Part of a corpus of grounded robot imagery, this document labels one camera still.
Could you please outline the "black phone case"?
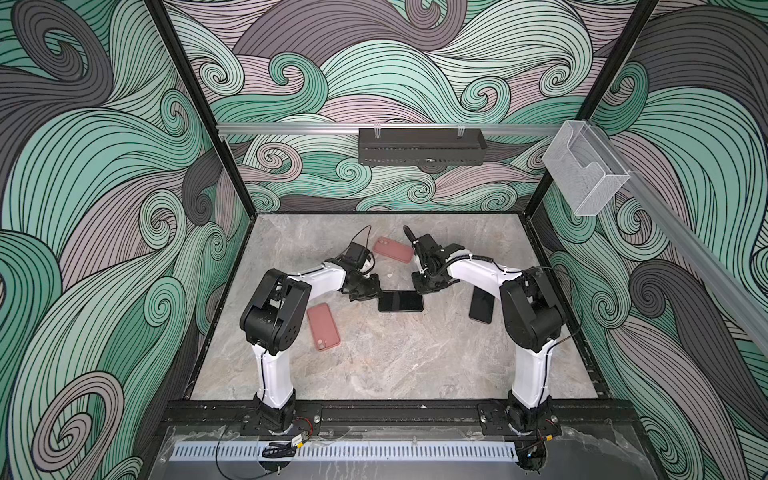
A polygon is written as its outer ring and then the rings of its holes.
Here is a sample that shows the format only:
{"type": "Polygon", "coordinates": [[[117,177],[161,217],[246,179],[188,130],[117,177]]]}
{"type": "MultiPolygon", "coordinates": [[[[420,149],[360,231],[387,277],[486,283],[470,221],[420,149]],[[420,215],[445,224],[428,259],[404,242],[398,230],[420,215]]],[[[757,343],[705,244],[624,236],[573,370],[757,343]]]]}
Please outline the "black phone case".
{"type": "Polygon", "coordinates": [[[380,313],[423,312],[423,296],[415,290],[385,290],[378,296],[378,311],[380,313]]]}

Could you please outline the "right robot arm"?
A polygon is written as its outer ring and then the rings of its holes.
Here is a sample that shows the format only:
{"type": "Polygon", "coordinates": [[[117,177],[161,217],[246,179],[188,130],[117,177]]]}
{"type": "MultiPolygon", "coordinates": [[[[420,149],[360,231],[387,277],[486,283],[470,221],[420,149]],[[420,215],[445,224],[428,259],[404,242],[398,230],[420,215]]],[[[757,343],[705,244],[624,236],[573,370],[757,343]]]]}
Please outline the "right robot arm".
{"type": "Polygon", "coordinates": [[[464,246],[442,246],[431,235],[403,231],[416,257],[415,290],[436,293],[460,281],[473,286],[471,308],[483,321],[501,305],[504,327],[515,344],[515,376],[509,393],[510,417],[518,430],[531,430],[547,414],[550,401],[551,353],[564,325],[563,308],[538,266],[502,266],[464,246]]]}

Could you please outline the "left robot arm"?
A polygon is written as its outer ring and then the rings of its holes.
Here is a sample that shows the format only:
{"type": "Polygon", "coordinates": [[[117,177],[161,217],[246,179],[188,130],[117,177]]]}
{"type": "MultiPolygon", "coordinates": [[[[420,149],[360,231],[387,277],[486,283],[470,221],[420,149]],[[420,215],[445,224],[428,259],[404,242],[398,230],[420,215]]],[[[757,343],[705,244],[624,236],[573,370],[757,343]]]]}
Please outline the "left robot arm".
{"type": "Polygon", "coordinates": [[[288,349],[300,333],[311,300],[330,292],[367,301],[381,292],[373,252],[354,241],[339,255],[299,273],[269,269],[246,304],[239,326],[259,361],[257,408],[278,423],[292,415],[296,390],[288,349]]]}

